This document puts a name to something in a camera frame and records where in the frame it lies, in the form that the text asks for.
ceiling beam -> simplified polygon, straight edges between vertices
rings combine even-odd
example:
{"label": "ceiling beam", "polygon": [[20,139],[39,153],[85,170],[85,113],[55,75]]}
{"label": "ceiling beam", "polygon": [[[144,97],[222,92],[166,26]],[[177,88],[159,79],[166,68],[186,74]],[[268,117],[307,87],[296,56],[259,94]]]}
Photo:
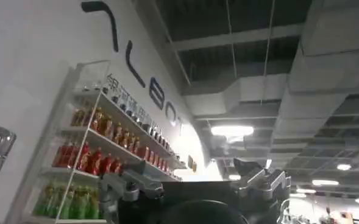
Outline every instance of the ceiling beam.
{"label": "ceiling beam", "polygon": [[[301,35],[303,24],[293,24],[287,26],[277,26],[272,28],[271,38],[281,38]],[[269,37],[269,29],[248,30],[235,32],[232,34],[222,34],[210,37],[196,38],[192,40],[183,40],[173,42],[173,46],[177,51],[188,51],[192,49],[216,47],[228,44],[237,44],[245,42],[254,42],[267,40]]]}

wall logo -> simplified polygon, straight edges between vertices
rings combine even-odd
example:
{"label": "wall logo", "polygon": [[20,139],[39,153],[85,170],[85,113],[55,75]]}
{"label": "wall logo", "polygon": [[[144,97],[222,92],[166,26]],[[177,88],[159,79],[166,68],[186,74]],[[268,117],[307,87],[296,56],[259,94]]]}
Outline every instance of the wall logo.
{"label": "wall logo", "polygon": [[[103,11],[108,14],[108,17],[110,19],[110,24],[112,26],[112,39],[113,39],[113,50],[114,52],[118,52],[118,36],[117,36],[117,28],[116,28],[116,21],[115,17],[110,10],[110,7],[101,1],[91,1],[91,2],[82,2],[81,3],[82,10],[86,13],[89,12],[98,12]],[[130,61],[130,53],[133,48],[133,43],[131,40],[128,41],[128,44],[126,46],[126,65],[129,69],[129,71],[133,74],[133,76],[136,78],[137,82],[140,84],[142,88],[146,87],[146,84],[144,80],[141,78],[139,73],[137,73],[136,69],[132,66],[132,63]],[[179,121],[182,124],[182,121],[180,117],[177,117],[177,113],[175,110],[174,105],[165,99],[165,93],[161,86],[159,85],[158,81],[151,77],[149,81],[149,97],[154,101],[155,105],[160,109],[165,109],[166,118],[169,120],[170,124],[174,127],[176,126],[176,121]]]}

pipe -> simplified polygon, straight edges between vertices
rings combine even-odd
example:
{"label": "pipe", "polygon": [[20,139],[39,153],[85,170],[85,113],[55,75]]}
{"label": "pipe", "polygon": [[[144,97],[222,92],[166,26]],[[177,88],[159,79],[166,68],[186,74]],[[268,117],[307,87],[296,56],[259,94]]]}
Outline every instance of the pipe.
{"label": "pipe", "polygon": [[183,64],[182,64],[182,61],[180,60],[180,57],[179,57],[179,54],[178,54],[177,50],[174,48],[174,44],[172,43],[171,36],[170,36],[170,34],[169,34],[169,32],[168,32],[168,29],[167,29],[166,24],[165,24],[165,22],[164,22],[164,20],[163,20],[163,17],[162,17],[162,15],[160,14],[160,11],[159,11],[159,9],[158,9],[158,7],[157,7],[157,5],[156,5],[156,1],[153,1],[152,6],[154,7],[154,9],[155,9],[155,11],[156,11],[156,14],[157,14],[157,16],[158,16],[158,18],[159,18],[159,21],[160,21],[160,23],[161,23],[162,26],[163,26],[163,30],[165,31],[166,37],[167,37],[167,39],[168,39],[168,41],[169,41],[169,43],[170,43],[170,46],[171,46],[171,48],[172,48],[172,51],[174,51],[175,58],[177,59],[177,61],[178,61],[178,63],[179,63],[180,69],[182,70],[182,74],[185,76],[185,79],[186,79],[186,81],[187,81],[187,84],[189,84],[189,85],[191,86],[191,82],[190,82],[189,76],[187,75],[186,69],[185,69],[185,67],[184,67]]}
{"label": "pipe", "polygon": [[[228,16],[228,28],[229,28],[229,36],[232,36],[232,25],[230,23],[230,11],[229,11],[229,3],[228,0],[226,0],[226,8],[227,8],[227,16]],[[233,48],[233,43],[230,45],[230,50],[232,53],[232,60],[233,60],[233,74],[235,78],[238,77],[238,70],[236,67],[236,55],[235,55],[235,49]]]}
{"label": "pipe", "polygon": [[267,73],[267,62],[269,59],[269,48],[271,42],[271,35],[272,35],[272,19],[274,17],[274,9],[275,9],[275,0],[272,0],[271,5],[271,14],[270,14],[270,23],[269,23],[269,37],[267,39],[267,49],[266,49],[266,57],[265,57],[265,65],[263,67],[263,91],[262,91],[262,98],[260,99],[260,105],[263,103],[263,99],[265,98],[266,92],[266,73]]}

ceiling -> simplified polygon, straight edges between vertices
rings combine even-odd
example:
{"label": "ceiling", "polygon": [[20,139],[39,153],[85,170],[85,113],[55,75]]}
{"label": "ceiling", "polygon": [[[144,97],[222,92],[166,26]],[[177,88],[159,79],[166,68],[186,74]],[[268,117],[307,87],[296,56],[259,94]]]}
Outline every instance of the ceiling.
{"label": "ceiling", "polygon": [[[135,1],[224,178],[233,158],[359,197],[359,1]],[[251,125],[228,144],[215,125]],[[348,171],[338,164],[351,164]]]}

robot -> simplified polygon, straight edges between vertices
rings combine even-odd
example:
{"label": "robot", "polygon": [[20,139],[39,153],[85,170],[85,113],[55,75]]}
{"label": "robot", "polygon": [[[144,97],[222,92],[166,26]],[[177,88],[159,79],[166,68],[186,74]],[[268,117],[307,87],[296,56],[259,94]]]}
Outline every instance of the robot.
{"label": "robot", "polygon": [[241,179],[158,182],[143,176],[145,162],[99,181],[99,206],[108,224],[281,223],[291,177],[234,159]]}

